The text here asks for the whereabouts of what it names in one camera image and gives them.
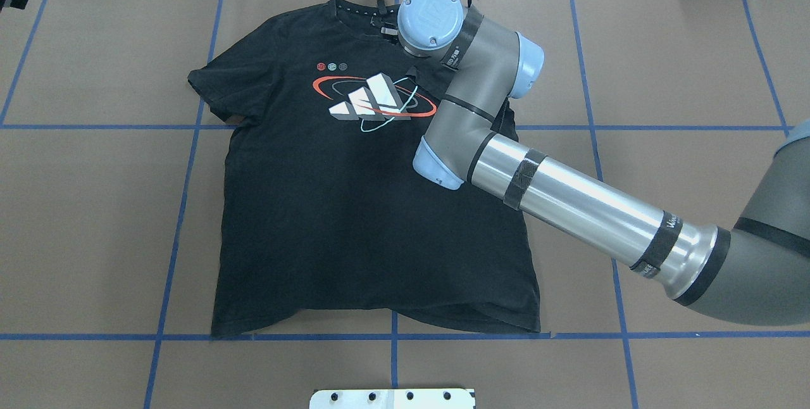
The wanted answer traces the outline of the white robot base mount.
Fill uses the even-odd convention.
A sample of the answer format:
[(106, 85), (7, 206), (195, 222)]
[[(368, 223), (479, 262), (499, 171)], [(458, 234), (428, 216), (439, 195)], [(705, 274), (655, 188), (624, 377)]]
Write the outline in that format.
[(324, 389), (309, 408), (477, 408), (473, 389)]

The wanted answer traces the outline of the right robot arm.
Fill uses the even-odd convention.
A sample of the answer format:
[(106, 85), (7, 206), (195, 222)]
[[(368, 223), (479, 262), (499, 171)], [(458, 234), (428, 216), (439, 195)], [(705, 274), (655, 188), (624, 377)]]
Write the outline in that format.
[(694, 225), (492, 130), (508, 98), (537, 80), (544, 52), (462, 0), (402, 0), (408, 54), (453, 78), (413, 168), (456, 190), (470, 183), (607, 253), (707, 317), (744, 325), (808, 322), (808, 122), (795, 126), (732, 229)]

